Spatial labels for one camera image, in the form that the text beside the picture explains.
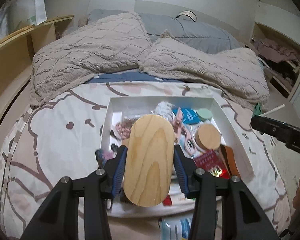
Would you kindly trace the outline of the oval light wooden box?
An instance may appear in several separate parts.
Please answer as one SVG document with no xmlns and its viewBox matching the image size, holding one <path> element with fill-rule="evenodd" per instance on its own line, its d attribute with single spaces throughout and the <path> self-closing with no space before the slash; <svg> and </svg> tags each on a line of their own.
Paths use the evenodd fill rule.
<svg viewBox="0 0 300 240">
<path fill-rule="evenodd" d="M 159 115 L 144 115 L 132 126 L 127 146 L 123 190 L 133 204 L 156 206 L 170 190 L 174 130 Z"/>
</svg>

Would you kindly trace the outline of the green binder clip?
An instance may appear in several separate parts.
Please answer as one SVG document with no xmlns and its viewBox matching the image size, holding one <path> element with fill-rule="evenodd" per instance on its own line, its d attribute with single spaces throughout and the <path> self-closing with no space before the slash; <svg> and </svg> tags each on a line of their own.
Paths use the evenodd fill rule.
<svg viewBox="0 0 300 240">
<path fill-rule="evenodd" d="M 258 102 L 255 106 L 254 106 L 254 110 L 253 110 L 253 116 L 258 116 L 261 115 L 262 112 L 262 106 L 261 104 Z"/>
</svg>

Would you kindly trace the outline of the red cigarette box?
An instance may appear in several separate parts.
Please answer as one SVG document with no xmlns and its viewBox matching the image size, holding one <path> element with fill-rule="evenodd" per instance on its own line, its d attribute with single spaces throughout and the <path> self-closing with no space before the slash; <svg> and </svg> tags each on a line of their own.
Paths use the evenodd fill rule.
<svg viewBox="0 0 300 240">
<path fill-rule="evenodd" d="M 209 150 L 201 155 L 195 157 L 194 162 L 198 168 L 212 174 L 214 177 L 229 179 L 230 174 L 226 168 L 223 159 L 214 150 Z"/>
</svg>

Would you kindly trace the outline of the white red ointment tube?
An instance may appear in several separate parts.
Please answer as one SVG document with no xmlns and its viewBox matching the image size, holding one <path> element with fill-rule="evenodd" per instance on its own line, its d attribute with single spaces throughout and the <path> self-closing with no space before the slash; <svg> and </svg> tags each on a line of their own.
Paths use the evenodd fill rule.
<svg viewBox="0 0 300 240">
<path fill-rule="evenodd" d="M 195 199 L 186 198 L 182 193 L 175 195 L 168 195 L 162 202 L 163 206 L 177 206 L 177 205 L 190 205 L 194 203 Z"/>
</svg>

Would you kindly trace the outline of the blue white medicine packet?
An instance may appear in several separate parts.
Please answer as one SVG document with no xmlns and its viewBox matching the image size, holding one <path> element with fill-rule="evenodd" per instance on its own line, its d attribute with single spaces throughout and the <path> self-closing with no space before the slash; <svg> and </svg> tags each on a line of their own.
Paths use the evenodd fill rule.
<svg viewBox="0 0 300 240">
<path fill-rule="evenodd" d="M 186 240 L 189 238 L 192 218 L 166 217 L 159 222 L 161 240 Z"/>
</svg>

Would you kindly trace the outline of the pink eyelash curler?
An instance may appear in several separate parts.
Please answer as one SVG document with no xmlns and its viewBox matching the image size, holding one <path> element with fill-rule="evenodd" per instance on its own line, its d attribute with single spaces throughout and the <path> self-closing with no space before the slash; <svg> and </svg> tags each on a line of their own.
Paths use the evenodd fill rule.
<svg viewBox="0 0 300 240">
<path fill-rule="evenodd" d="M 180 107 L 175 108 L 173 113 L 175 115 L 172 121 L 172 126 L 175 132 L 175 143 L 183 146 L 187 154 L 194 155 L 197 149 L 192 139 L 192 125 L 183 123 L 183 114 Z"/>
</svg>

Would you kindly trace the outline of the round wooden lid jar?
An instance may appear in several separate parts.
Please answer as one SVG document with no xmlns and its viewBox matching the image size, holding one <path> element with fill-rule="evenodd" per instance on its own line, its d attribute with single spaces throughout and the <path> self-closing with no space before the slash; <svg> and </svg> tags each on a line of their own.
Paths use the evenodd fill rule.
<svg viewBox="0 0 300 240">
<path fill-rule="evenodd" d="M 221 134 L 212 124 L 201 124 L 194 133 L 199 147 L 205 150 L 217 150 L 221 145 Z"/>
</svg>

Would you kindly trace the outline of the open wardrobe with clothes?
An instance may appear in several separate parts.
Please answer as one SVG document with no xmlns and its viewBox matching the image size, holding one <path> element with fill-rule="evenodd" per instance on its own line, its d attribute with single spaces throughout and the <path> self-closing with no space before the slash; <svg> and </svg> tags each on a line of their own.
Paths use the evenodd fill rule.
<svg viewBox="0 0 300 240">
<path fill-rule="evenodd" d="M 251 43 L 270 83 L 288 100 L 300 85 L 300 44 L 280 31 L 255 23 Z"/>
</svg>

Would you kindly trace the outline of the green round compact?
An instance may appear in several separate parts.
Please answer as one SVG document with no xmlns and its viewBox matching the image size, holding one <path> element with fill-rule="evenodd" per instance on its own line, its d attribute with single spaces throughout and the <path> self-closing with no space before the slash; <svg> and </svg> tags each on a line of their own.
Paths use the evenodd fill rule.
<svg viewBox="0 0 300 240">
<path fill-rule="evenodd" d="M 198 109 L 197 115 L 202 121 L 211 120 L 213 116 L 212 112 L 207 108 Z"/>
</svg>

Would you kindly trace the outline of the blue sachet packet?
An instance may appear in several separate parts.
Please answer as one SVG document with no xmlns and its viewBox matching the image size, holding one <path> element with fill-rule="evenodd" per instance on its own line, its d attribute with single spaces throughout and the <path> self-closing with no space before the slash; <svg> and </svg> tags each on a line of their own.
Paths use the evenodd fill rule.
<svg viewBox="0 0 300 240">
<path fill-rule="evenodd" d="M 198 114 L 191 108 L 181 108 L 183 114 L 183 123 L 187 125 L 195 125 L 200 122 Z"/>
</svg>

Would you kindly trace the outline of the white grey yarn ball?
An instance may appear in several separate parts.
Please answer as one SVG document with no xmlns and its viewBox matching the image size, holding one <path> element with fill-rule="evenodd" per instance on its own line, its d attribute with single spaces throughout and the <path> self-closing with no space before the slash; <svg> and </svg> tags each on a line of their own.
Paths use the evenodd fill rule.
<svg viewBox="0 0 300 240">
<path fill-rule="evenodd" d="M 170 102 L 161 101 L 157 104 L 153 113 L 155 115 L 159 115 L 159 116 L 165 118 L 169 122 L 172 122 L 174 119 L 174 113 L 173 113 L 174 107 L 175 107 L 175 105 L 171 104 Z"/>
</svg>

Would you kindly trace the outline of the grey pillow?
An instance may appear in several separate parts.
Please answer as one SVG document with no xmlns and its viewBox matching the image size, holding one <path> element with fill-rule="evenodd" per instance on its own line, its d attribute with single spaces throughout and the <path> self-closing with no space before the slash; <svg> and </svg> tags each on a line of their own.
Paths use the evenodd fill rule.
<svg viewBox="0 0 300 240">
<path fill-rule="evenodd" d="M 240 47 L 239 42 L 227 31 L 204 22 L 193 22 L 165 15 L 139 13 L 152 42 L 164 31 L 188 46 L 205 53 L 216 54 Z"/>
</svg>

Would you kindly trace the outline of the wooden side shelf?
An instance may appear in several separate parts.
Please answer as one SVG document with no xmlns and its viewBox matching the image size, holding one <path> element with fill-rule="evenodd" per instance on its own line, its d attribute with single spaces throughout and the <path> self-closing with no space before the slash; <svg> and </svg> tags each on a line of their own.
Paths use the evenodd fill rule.
<svg viewBox="0 0 300 240">
<path fill-rule="evenodd" d="M 35 53 L 57 40 L 72 25 L 74 15 L 57 16 L 28 25 L 0 40 L 0 122 L 31 76 Z"/>
</svg>

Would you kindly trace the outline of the beige textured blanket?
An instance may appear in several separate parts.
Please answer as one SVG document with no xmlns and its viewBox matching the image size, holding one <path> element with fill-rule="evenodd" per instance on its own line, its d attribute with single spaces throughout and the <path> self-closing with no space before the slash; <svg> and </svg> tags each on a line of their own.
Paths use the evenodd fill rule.
<svg viewBox="0 0 300 240">
<path fill-rule="evenodd" d="M 125 12 L 85 25 L 38 50 L 30 104 L 39 107 L 98 74 L 138 69 L 161 79 L 204 83 L 248 109 L 268 108 L 269 88 L 249 48 L 209 54 L 164 31 L 152 42 L 141 17 Z"/>
</svg>

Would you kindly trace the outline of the white paper bag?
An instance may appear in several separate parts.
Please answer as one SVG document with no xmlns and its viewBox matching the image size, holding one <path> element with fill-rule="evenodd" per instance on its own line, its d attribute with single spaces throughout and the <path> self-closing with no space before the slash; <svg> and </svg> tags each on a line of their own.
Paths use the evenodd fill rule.
<svg viewBox="0 0 300 240">
<path fill-rule="evenodd" d="M 44 0 L 16 0 L 13 23 L 16 28 L 40 25 L 47 20 Z"/>
</svg>

